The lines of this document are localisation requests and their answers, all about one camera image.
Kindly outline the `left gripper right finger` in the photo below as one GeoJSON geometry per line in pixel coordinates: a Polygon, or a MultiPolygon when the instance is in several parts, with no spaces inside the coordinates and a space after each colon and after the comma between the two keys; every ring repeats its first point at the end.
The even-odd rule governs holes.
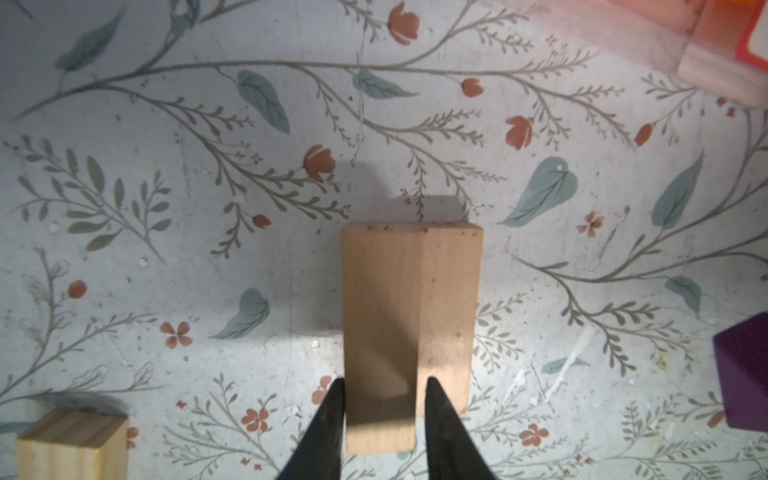
{"type": "Polygon", "coordinates": [[[495,479],[436,377],[427,380],[424,413],[431,480],[495,479]]]}

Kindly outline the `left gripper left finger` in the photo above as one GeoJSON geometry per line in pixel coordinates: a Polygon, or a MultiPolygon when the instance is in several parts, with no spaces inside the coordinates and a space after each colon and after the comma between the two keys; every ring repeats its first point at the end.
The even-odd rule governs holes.
{"type": "Polygon", "coordinates": [[[339,480],[345,418],[345,381],[334,379],[278,480],[339,480]]]}

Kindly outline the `wood block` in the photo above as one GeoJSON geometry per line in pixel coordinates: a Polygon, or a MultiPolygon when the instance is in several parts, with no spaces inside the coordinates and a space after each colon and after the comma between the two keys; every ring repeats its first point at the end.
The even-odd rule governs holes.
{"type": "Polygon", "coordinates": [[[423,233],[405,224],[341,230],[346,451],[415,446],[423,233]]]}
{"type": "Polygon", "coordinates": [[[128,418],[55,409],[16,440],[20,479],[125,479],[128,418]]]}
{"type": "Polygon", "coordinates": [[[467,222],[424,226],[419,316],[419,393],[416,415],[425,416],[426,384],[441,383],[457,412],[469,402],[483,229],[467,222]]]}

